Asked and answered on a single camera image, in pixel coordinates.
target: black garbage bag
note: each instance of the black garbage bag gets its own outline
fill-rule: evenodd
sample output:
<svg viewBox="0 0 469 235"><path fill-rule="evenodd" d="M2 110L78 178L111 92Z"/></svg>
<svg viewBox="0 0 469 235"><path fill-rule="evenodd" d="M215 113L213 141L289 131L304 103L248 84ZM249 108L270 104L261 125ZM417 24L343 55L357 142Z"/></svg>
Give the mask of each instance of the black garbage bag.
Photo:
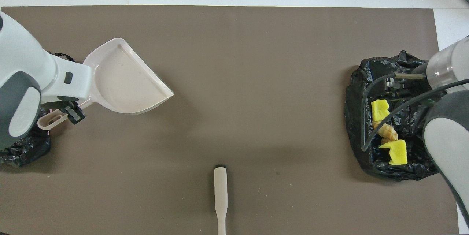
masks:
<svg viewBox="0 0 469 235"><path fill-rule="evenodd" d="M37 118L48 112L40 109ZM40 129L36 123L28 134L15 142L12 146L0 150L0 164L6 163L14 167L27 165L47 154L51 148L49 131Z"/></svg>
<svg viewBox="0 0 469 235"><path fill-rule="evenodd" d="M424 148L422 140L422 130L425 124L425 115L431 107L431 101L416 103L403 109L391 119L391 125L397 131L399 139L403 139L407 144L407 164L390 165L389 149L380 149L381 137L376 136L368 150L362 151L360 146L360 120L362 118L361 101L366 86L374 79L393 72L411 73L415 68L425 62L406 51L401 51L399 55L392 58L378 57L362 60L360 67L352 73L350 85L346 89L345 95L345 120L350 145L361 168L368 174L389 178L396 181L401 180L421 180L424 177L438 173L437 168L432 163ZM370 91L369 98L372 100L386 99L393 110L403 102L410 100L413 96L420 94L418 86L407 86L399 95L381 95L380 86L376 86ZM365 107L365 132L370 135L372 132L372 118L370 106Z"/></svg>

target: brown mat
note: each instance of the brown mat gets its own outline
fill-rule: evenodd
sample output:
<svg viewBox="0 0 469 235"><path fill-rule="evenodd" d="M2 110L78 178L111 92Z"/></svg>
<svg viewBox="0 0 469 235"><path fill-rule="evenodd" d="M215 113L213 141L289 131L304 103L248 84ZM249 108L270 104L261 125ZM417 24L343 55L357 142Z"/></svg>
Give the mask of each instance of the brown mat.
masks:
<svg viewBox="0 0 469 235"><path fill-rule="evenodd" d="M0 230L216 234L213 168L228 167L228 235L457 233L440 175L375 179L355 161L344 94L360 60L437 52L432 10L3 8L78 61L124 38L175 92L138 116L94 105L52 151L0 167Z"/></svg>

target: dustpan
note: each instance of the dustpan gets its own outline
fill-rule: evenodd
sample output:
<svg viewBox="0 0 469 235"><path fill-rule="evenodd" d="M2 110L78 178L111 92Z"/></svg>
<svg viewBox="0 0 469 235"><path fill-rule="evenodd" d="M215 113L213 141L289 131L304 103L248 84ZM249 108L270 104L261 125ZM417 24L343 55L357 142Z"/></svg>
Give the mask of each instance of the dustpan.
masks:
<svg viewBox="0 0 469 235"><path fill-rule="evenodd" d="M81 109L99 103L114 112L137 115L157 107L174 93L122 38L114 38L91 52L83 65L92 68L89 98ZM50 130L67 120L60 110L41 117L37 125Z"/></svg>

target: brush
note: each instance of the brush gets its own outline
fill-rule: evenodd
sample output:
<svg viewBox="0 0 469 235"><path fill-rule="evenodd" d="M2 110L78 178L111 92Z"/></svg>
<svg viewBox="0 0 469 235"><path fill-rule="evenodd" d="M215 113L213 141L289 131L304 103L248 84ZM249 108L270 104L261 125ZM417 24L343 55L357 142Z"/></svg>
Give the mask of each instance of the brush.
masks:
<svg viewBox="0 0 469 235"><path fill-rule="evenodd" d="M226 212L228 210L228 186L226 167L217 165L214 170L215 211L218 218L218 235L226 235Z"/></svg>

